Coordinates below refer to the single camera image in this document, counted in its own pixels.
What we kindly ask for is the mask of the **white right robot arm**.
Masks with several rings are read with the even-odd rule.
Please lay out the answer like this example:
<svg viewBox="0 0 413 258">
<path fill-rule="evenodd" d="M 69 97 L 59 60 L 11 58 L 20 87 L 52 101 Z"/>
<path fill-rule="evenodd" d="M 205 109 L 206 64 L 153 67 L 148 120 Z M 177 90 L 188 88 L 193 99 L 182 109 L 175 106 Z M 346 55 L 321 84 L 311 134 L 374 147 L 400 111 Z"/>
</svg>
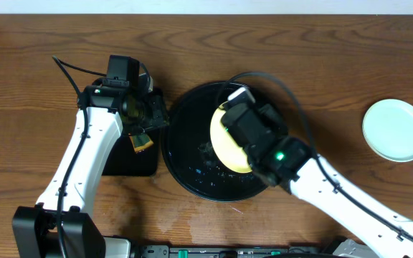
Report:
<svg viewBox="0 0 413 258">
<path fill-rule="evenodd" d="M 379 257 L 413 257 L 413 221 L 351 183 L 313 147 L 286 137 L 252 144 L 245 152 L 265 183 L 320 209 Z"/>
</svg>

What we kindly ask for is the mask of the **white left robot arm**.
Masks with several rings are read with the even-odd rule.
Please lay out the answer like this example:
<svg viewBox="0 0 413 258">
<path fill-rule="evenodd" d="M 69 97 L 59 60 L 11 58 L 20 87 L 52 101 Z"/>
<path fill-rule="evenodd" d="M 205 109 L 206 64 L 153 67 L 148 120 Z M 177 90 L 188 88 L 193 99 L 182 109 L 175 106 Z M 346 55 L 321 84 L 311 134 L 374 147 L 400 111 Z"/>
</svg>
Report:
<svg viewBox="0 0 413 258">
<path fill-rule="evenodd" d="M 132 244 L 103 236 L 92 220 L 103 170 L 118 139 L 168 123 L 160 89 L 87 86 L 78 96 L 75 129 L 60 165 L 35 206 L 20 206 L 12 229 L 20 257 L 131 257 Z"/>
</svg>

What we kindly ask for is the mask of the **mint plate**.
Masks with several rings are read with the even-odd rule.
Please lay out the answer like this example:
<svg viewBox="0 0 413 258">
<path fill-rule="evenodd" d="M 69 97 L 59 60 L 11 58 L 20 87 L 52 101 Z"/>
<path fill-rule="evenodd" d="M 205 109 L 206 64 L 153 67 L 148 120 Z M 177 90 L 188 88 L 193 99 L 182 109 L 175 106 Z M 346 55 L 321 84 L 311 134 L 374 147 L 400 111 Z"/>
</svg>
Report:
<svg viewBox="0 0 413 258">
<path fill-rule="evenodd" d="M 363 130 L 369 149 L 377 156 L 397 163 L 413 161 L 413 132 Z"/>
<path fill-rule="evenodd" d="M 413 105 L 398 99 L 375 102 L 365 112 L 361 129 L 378 156 L 397 163 L 413 161 Z"/>
</svg>

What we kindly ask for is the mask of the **yellow plate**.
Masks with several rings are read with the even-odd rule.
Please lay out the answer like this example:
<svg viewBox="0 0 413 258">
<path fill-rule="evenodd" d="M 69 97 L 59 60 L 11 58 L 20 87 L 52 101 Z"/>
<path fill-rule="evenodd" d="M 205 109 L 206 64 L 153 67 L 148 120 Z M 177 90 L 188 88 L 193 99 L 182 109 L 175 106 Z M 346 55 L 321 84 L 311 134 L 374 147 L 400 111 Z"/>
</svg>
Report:
<svg viewBox="0 0 413 258">
<path fill-rule="evenodd" d="M 247 154 L 239 147 L 228 130 L 222 125 L 221 118 L 226 113 L 223 102 L 213 113 L 209 134 L 212 147 L 219 161 L 235 173 L 251 173 L 252 169 L 247 161 Z"/>
</svg>

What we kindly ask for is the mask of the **yellow green sponge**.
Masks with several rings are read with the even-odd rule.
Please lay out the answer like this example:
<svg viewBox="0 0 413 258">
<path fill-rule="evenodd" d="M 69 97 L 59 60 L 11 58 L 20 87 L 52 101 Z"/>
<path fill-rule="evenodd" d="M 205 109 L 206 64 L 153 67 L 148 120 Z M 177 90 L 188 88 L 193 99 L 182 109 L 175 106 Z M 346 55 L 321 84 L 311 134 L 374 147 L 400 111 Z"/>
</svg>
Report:
<svg viewBox="0 0 413 258">
<path fill-rule="evenodd" d="M 140 153 L 153 145 L 152 139 L 147 134 L 130 135 L 129 138 L 136 153 Z"/>
</svg>

